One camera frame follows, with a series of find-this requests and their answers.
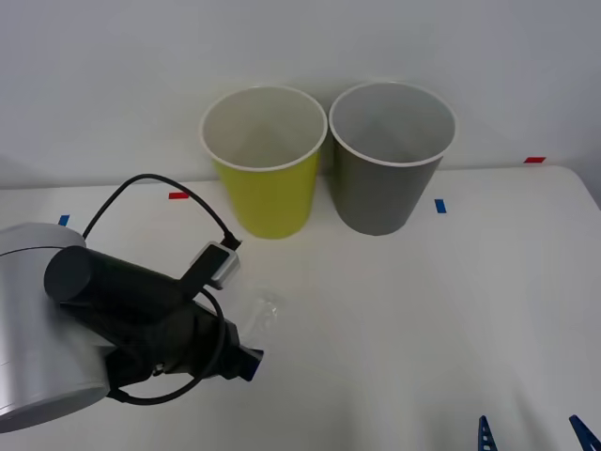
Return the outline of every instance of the gray cup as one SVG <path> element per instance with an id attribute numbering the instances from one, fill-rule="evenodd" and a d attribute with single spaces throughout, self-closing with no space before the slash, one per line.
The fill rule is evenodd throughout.
<path id="1" fill-rule="evenodd" d="M 411 215 L 455 137 L 455 115 L 419 87 L 375 83 L 340 95 L 330 127 L 338 214 L 358 232 L 386 235 Z"/>

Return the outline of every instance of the paper cup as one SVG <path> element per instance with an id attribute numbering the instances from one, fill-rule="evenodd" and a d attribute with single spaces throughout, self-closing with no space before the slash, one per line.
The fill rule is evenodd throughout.
<path id="1" fill-rule="evenodd" d="M 253 235 L 284 238 L 305 224 L 327 131 L 321 105 L 290 87 L 252 87 L 208 109 L 201 143 Z"/>
<path id="2" fill-rule="evenodd" d="M 338 214 L 358 232 L 386 235 L 409 218 L 453 142 L 455 115 L 417 86 L 376 83 L 338 97 L 330 127 Z"/>

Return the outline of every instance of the red tape marker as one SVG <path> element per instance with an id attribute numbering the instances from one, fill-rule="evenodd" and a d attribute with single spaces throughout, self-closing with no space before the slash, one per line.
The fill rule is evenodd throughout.
<path id="1" fill-rule="evenodd" d="M 180 193 L 180 192 L 176 192 L 176 193 L 169 193 L 169 198 L 170 199 L 187 199 L 189 196 L 185 193 Z"/>
<path id="2" fill-rule="evenodd" d="M 542 163 L 547 157 L 528 157 L 524 163 Z"/>

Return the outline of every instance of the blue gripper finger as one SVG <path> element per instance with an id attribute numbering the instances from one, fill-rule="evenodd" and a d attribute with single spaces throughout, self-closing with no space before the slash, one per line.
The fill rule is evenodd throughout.
<path id="1" fill-rule="evenodd" d="M 498 451 L 485 416 L 480 417 L 478 424 L 478 451 Z"/>
<path id="2" fill-rule="evenodd" d="M 585 451 L 591 451 L 591 449 L 601 451 L 601 443 L 577 416 L 570 416 L 570 423 L 572 423 L 572 428 L 574 428 L 574 432 L 576 432 L 576 436 L 580 441 L 582 449 Z"/>

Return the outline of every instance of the white table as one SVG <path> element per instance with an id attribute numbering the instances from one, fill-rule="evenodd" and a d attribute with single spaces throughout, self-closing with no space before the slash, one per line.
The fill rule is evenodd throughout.
<path id="1" fill-rule="evenodd" d="M 226 315 L 262 288 L 280 298 L 255 380 L 204 381 L 157 407 L 103 400 L 0 449 L 465 451 L 483 414 L 500 451 L 579 451 L 573 413 L 601 436 L 601 213 L 571 171 L 438 172 L 405 227 L 379 238 L 342 223 L 323 181 L 307 226 L 282 241 L 243 231 L 219 183 L 189 186 L 244 239 L 218 295 Z M 70 214 L 82 231 L 114 188 L 3 191 L 0 226 Z M 131 187 L 88 245 L 183 274 L 221 233 L 171 191 Z"/>

